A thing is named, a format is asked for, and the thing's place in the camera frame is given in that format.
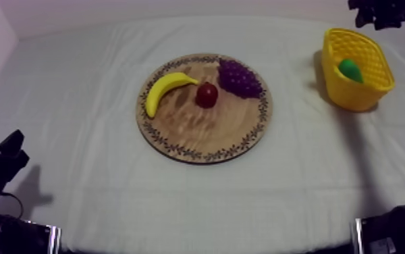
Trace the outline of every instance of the yellow basket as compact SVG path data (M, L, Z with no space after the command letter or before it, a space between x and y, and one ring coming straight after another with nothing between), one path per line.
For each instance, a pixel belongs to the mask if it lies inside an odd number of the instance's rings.
M338 65L343 59L351 59L358 65L363 84L341 74ZM345 109L368 110L395 87L378 44L351 30L332 28L325 32L322 66L330 99Z

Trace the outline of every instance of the green mango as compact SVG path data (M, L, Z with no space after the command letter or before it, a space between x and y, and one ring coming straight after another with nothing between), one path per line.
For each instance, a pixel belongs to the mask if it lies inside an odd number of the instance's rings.
M353 81L363 83L362 72L357 64L351 59L344 59L338 66L340 72L345 75L347 78L350 78Z

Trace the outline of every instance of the apple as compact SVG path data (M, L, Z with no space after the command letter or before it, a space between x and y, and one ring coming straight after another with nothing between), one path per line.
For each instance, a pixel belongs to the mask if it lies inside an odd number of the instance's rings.
M196 92L196 104L205 109L213 107L218 98L217 87L206 82L198 87Z

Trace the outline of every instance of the grape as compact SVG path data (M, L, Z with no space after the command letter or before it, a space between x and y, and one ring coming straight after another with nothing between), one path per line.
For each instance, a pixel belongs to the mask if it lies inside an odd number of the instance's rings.
M220 59L220 87L242 98L259 98L261 83L253 72L233 60Z

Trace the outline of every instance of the round wooden tray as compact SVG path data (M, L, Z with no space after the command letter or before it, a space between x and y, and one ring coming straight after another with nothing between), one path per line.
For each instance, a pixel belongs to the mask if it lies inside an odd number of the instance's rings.
M264 90L259 99L243 99L225 91L218 85L219 59L235 60L216 54L186 55L161 66L144 83L136 104L136 121L156 150L179 161L217 163L245 153L264 135L272 115L267 85L255 72ZM149 118L144 108L147 95L152 85L170 72L185 72L201 84L214 84L219 93L215 106L197 106L198 87L189 84L163 96L155 117Z

